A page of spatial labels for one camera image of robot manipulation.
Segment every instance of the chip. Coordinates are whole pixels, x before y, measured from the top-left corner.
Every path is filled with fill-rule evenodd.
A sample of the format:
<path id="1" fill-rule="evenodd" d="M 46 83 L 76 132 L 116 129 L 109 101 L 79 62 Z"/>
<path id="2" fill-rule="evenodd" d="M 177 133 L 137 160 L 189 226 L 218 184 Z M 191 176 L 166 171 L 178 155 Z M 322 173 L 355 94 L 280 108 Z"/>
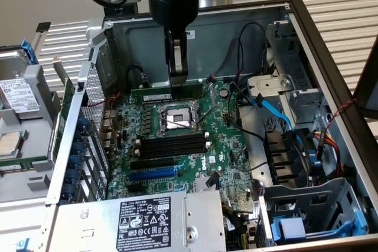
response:
<path id="1" fill-rule="evenodd" d="M 235 180 L 238 180 L 238 179 L 241 179 L 242 177 L 240 176 L 240 173 L 238 173 L 238 172 L 235 172 L 234 173 L 234 179 Z"/>

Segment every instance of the warning label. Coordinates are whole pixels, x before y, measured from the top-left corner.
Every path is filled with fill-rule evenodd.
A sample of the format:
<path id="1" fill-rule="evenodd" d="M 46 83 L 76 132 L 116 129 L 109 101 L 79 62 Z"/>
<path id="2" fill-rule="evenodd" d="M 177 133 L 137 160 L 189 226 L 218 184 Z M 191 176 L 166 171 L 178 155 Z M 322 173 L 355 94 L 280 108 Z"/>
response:
<path id="1" fill-rule="evenodd" d="M 30 86 L 24 79 L 0 81 L 0 88 L 16 113 L 35 112 L 40 109 Z"/>
<path id="2" fill-rule="evenodd" d="M 171 247 L 171 197 L 122 202 L 118 252 Z"/>

